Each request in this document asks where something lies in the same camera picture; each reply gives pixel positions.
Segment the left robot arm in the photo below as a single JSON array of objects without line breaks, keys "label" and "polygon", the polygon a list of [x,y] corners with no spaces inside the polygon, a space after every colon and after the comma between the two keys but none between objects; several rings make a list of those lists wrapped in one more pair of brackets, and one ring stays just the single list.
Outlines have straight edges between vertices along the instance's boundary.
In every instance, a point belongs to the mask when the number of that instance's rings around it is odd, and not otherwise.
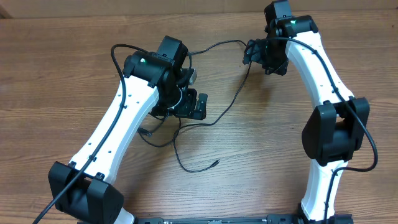
[{"label": "left robot arm", "polygon": [[123,67],[117,93],[97,128],[68,164],[55,162],[48,175],[52,206],[82,223],[135,223],[114,187],[119,166],[148,113],[203,120],[206,94],[191,85],[195,69],[181,40],[165,36],[156,52],[138,47]]}]

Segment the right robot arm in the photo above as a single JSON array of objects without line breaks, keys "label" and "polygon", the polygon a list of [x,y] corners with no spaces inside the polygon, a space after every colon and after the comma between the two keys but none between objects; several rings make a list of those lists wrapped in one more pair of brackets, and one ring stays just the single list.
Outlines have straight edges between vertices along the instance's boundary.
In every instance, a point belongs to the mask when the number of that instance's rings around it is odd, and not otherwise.
[{"label": "right robot arm", "polygon": [[301,134],[311,160],[305,195],[293,223],[352,223],[351,215],[337,215],[338,185],[355,151],[369,136],[370,106],[341,81],[322,45],[311,16],[295,17],[288,1],[273,1],[265,9],[265,39],[250,40],[243,62],[256,62],[265,74],[285,75],[290,62],[310,95],[313,112]]}]

